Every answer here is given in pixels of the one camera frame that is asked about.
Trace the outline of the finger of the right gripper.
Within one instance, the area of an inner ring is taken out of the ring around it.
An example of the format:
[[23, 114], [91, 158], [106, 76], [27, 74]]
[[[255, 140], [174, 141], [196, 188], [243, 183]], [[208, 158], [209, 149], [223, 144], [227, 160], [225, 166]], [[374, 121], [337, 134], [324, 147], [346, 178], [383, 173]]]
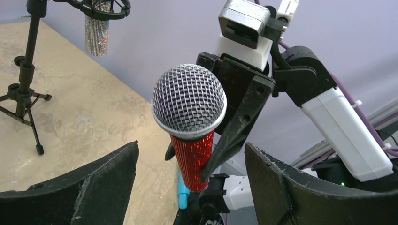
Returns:
[[175, 150], [174, 150], [173, 143], [171, 142], [166, 150], [166, 153], [165, 153], [165, 161], [171, 160], [174, 156], [175, 156]]

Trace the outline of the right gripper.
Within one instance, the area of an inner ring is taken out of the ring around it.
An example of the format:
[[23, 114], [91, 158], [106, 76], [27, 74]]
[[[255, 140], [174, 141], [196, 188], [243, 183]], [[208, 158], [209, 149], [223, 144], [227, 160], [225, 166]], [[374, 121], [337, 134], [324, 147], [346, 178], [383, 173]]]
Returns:
[[207, 52], [197, 56], [196, 64], [210, 70], [221, 82], [227, 96], [226, 115], [215, 132], [221, 135], [201, 174], [201, 182], [240, 151], [262, 108], [275, 87], [275, 81], [249, 64], [231, 56]]

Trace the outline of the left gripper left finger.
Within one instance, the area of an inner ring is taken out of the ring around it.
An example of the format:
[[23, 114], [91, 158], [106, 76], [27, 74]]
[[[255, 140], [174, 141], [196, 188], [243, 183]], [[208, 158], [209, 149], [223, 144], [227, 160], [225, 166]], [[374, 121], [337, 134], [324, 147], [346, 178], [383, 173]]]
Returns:
[[121, 225], [130, 200], [137, 142], [89, 164], [30, 186], [0, 194], [3, 225]]

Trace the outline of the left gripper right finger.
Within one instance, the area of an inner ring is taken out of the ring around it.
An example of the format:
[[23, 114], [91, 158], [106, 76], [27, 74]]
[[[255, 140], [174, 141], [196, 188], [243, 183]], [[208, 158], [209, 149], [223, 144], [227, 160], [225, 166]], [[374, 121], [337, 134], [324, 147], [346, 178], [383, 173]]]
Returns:
[[398, 192], [334, 184], [292, 167], [252, 143], [245, 163], [260, 225], [395, 225]]

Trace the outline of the blue microphone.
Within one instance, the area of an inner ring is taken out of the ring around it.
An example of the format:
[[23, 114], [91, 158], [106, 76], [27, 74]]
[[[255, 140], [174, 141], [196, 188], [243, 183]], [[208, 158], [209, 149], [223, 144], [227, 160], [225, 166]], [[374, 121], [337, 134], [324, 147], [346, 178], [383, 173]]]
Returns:
[[178, 196], [178, 206], [179, 209], [185, 210], [188, 206], [188, 198], [190, 195], [190, 190], [184, 184], [182, 173], [178, 173], [178, 187], [177, 187], [177, 196]]

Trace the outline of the red microphone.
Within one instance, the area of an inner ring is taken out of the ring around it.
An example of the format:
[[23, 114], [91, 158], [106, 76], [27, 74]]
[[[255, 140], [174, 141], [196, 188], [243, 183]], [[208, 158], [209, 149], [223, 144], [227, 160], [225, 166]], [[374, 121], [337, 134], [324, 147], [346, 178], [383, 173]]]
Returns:
[[154, 87], [153, 117], [170, 135], [184, 184], [192, 192], [207, 187], [208, 180], [201, 176], [226, 108], [227, 97], [218, 78], [196, 64], [169, 69]]

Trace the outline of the black tripod shock-mount stand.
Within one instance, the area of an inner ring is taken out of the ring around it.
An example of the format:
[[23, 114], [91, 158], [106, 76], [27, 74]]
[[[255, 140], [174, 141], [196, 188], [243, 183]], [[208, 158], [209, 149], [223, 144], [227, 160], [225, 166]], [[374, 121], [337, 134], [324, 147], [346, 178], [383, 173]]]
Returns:
[[[131, 3], [129, 0], [110, 1], [111, 11], [102, 12], [94, 9], [90, 3], [87, 3], [87, 0], [59, 0], [59, 2], [68, 3], [74, 8], [80, 10], [85, 14], [85, 16], [87, 15], [98, 20], [120, 20], [130, 14]], [[16, 110], [15, 112], [11, 112], [4, 107], [1, 107], [0, 110], [9, 117], [14, 118], [22, 124], [28, 125], [32, 128], [36, 141], [36, 151], [39, 155], [43, 155], [44, 148], [40, 143], [31, 109], [40, 98], [45, 101], [49, 101], [51, 100], [52, 95], [37, 93], [30, 88], [30, 85], [33, 81], [35, 71], [33, 59], [38, 37], [39, 24], [40, 20], [47, 15], [47, 1], [29, 0], [27, 1], [26, 7], [31, 18], [26, 52], [25, 55], [14, 58], [15, 65], [19, 67], [19, 82], [9, 85], [7, 94], [0, 97], [1, 101], [15, 101]]]

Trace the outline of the glitter microphone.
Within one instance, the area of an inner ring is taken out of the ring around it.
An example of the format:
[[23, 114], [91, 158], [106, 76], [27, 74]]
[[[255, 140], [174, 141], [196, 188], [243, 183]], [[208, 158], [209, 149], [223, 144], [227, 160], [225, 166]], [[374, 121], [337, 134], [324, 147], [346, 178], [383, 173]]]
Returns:
[[[111, 11], [110, 0], [88, 0], [94, 9], [102, 12]], [[107, 53], [109, 20], [93, 19], [85, 16], [85, 49], [92, 56], [101, 57]]]

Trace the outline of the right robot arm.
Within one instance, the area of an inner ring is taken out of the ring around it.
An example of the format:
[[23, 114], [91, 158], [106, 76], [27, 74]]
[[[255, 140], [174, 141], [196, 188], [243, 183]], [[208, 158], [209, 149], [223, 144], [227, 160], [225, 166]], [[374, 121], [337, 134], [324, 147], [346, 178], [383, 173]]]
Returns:
[[211, 171], [236, 153], [246, 140], [270, 95], [285, 92], [316, 125], [338, 154], [351, 176], [362, 183], [389, 178], [395, 172], [385, 156], [386, 147], [376, 131], [333, 75], [313, 52], [303, 46], [283, 54], [272, 47], [273, 75], [226, 53], [198, 55], [197, 64], [217, 78], [241, 77], [242, 88], [225, 95], [222, 113], [193, 137], [172, 135], [171, 140], [183, 181], [192, 192], [201, 192]]

